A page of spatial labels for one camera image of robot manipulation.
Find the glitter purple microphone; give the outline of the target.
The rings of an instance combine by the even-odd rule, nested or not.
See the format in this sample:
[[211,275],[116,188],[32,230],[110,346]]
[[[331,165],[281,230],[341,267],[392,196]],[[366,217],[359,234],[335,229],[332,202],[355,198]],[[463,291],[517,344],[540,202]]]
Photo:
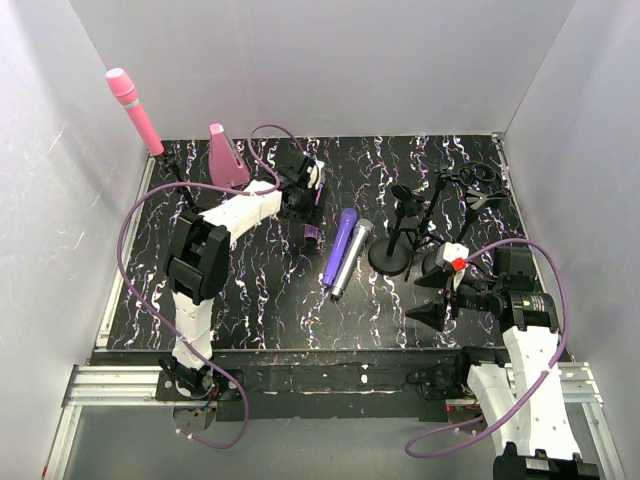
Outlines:
[[320,237],[320,223],[324,214],[324,181],[321,180],[315,194],[308,221],[304,224],[304,240],[317,244]]

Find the black tripod mic stand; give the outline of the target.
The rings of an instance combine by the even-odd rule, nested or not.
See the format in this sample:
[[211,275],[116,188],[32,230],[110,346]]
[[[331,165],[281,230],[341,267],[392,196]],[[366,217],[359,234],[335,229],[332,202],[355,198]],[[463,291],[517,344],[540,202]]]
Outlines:
[[[177,157],[169,150],[164,150],[160,155],[155,156],[155,160],[160,164],[162,169],[173,176],[173,179],[178,182],[184,182],[184,178],[181,174],[181,170],[178,165]],[[201,209],[196,205],[193,195],[188,187],[179,186],[177,191],[185,201],[187,208],[194,213],[200,213]]]

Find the pink microphone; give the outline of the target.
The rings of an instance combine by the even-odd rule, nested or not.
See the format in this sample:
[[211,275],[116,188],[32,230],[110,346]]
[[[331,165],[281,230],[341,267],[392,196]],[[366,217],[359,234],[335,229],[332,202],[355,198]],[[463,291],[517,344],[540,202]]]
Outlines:
[[164,147],[129,75],[122,68],[113,68],[106,72],[105,77],[113,96],[124,108],[149,153],[154,157],[161,156]]

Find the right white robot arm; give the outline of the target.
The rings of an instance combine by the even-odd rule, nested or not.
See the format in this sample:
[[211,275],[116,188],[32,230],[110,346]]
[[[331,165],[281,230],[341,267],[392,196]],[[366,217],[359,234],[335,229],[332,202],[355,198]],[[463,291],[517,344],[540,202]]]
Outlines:
[[597,479],[571,430],[558,361],[566,339],[551,295],[537,284],[530,245],[519,239],[496,243],[493,271],[469,274],[467,247],[446,242],[423,263],[417,285],[436,296],[407,315],[442,330],[447,315],[461,310],[490,313],[498,322],[508,357],[489,348],[465,347],[454,361],[452,382],[469,390],[492,439],[496,479]]

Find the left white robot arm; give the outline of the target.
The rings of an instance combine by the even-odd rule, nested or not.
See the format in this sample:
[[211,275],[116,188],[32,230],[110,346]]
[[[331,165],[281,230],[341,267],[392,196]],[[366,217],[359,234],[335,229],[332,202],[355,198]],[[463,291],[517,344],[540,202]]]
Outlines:
[[229,276],[231,247],[273,216],[306,227],[319,223],[325,163],[296,151],[275,173],[278,185],[254,179],[217,207],[179,216],[164,264],[178,333],[171,361],[161,367],[184,396],[200,399],[214,389],[206,364],[213,358],[211,316]]

